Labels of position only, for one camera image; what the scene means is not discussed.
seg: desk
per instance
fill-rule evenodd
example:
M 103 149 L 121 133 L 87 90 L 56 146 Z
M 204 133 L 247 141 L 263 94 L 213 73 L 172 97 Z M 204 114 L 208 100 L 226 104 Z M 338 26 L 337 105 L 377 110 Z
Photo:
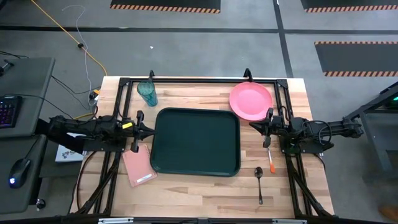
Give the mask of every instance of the desk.
M 10 61 L 14 66 L 0 77 L 0 96 L 26 94 L 45 98 L 55 64 L 54 58 L 23 58 Z M 0 138 L 33 135 L 42 105 L 43 100 L 40 98 L 23 96 L 16 126 L 0 129 Z
M 112 114 L 120 77 L 105 77 L 98 102 L 98 115 Z M 295 116 L 312 119 L 303 79 L 288 79 L 290 98 Z M 157 113 L 166 107 L 230 110 L 229 93 L 236 84 L 229 83 L 156 83 L 159 99 L 150 108 L 136 89 L 131 96 L 129 116 L 137 110 L 145 114 L 144 123 L 154 128 Z M 274 96 L 272 85 L 264 86 Z M 144 140 L 150 149 L 152 138 Z M 127 141 L 126 150 L 130 147 Z M 113 200 L 113 217 L 212 217 L 212 218 L 293 218 L 292 199 L 285 158 L 279 142 L 272 137 L 271 147 L 276 174 L 269 171 L 268 154 L 262 148 L 261 135 L 241 120 L 241 169 L 234 177 L 159 174 L 154 180 L 132 188 L 123 160 L 120 162 Z M 81 201 L 93 193 L 100 179 L 104 153 L 97 153 L 87 164 L 80 185 Z M 307 185 L 324 208 L 333 213 L 325 171 L 321 162 L 311 154 L 303 154 Z M 264 204 L 258 204 L 258 183 L 254 168 L 261 166 Z M 300 208 L 302 194 L 298 191 Z M 76 210 L 73 202 L 72 212 Z
M 12 189 L 8 185 L 8 177 L 12 165 L 18 159 L 22 159 L 29 152 L 32 145 L 34 148 L 28 155 L 30 167 L 25 184 L 19 189 Z M 43 157 L 47 138 L 44 135 L 25 138 L 7 138 L 0 141 L 0 213 L 17 213 L 26 210 L 28 204 L 34 204 L 39 192 L 40 180 L 37 178 L 40 172 L 40 163 Z

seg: orange cable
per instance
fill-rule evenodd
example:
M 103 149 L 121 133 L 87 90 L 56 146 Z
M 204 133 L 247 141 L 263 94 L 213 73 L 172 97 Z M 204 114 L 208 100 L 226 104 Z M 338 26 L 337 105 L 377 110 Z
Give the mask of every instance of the orange cable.
M 63 30 L 65 33 L 67 33 L 77 44 L 80 44 L 79 41 L 76 40 L 76 38 L 74 38 L 67 30 L 65 30 L 55 19 L 53 19 L 48 13 L 46 13 L 44 11 L 44 9 L 42 9 L 34 0 L 30 0 L 33 4 L 35 4 L 48 18 L 50 18 L 56 25 L 59 26 L 59 28 L 61 28 L 61 30 Z M 85 49 L 85 47 L 82 47 L 82 49 L 86 52 L 86 54 L 93 59 L 99 66 L 101 66 L 102 70 L 104 70 L 105 76 L 108 76 L 108 73 L 105 69 L 105 67 L 99 62 L 97 61 L 97 59 L 95 59 L 90 53 L 88 53 L 88 51 Z

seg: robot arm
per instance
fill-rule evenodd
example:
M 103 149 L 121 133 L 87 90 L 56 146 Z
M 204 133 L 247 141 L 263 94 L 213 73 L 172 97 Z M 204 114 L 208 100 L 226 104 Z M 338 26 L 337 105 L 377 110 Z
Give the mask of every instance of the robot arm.
M 271 144 L 271 134 L 285 139 L 286 153 L 321 153 L 334 146 L 330 142 L 332 136 L 359 138 L 363 134 L 361 125 L 355 120 L 324 122 L 292 118 L 286 125 L 283 116 L 272 117 L 273 112 L 274 110 L 269 108 L 264 120 L 249 124 L 264 136 L 263 147 L 269 147 Z
M 138 140 L 155 134 L 142 122 L 144 113 L 137 112 L 137 122 L 119 121 L 114 116 L 100 116 L 98 119 L 79 121 L 66 119 L 63 116 L 50 118 L 45 135 L 65 147 L 81 153 L 82 151 L 124 151 L 126 138 L 134 138 L 131 150 L 138 152 Z M 83 134 L 72 137 L 67 133 Z

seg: floor mat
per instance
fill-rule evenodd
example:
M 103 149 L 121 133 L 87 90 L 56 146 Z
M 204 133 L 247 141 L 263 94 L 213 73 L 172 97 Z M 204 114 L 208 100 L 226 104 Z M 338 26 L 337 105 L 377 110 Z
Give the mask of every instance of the floor mat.
M 112 0 L 111 9 L 217 14 L 221 0 Z
M 398 9 L 398 0 L 301 0 L 305 12 L 351 12 Z
M 398 77 L 396 41 L 315 42 L 327 77 Z

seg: plastic cup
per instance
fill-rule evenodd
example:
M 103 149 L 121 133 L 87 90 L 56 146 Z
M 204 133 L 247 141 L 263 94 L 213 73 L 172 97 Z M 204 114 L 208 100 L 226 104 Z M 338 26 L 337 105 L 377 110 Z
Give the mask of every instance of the plastic cup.
M 148 106 L 157 105 L 157 95 L 155 85 L 150 81 L 142 81 L 138 83 L 137 92 L 142 96 Z

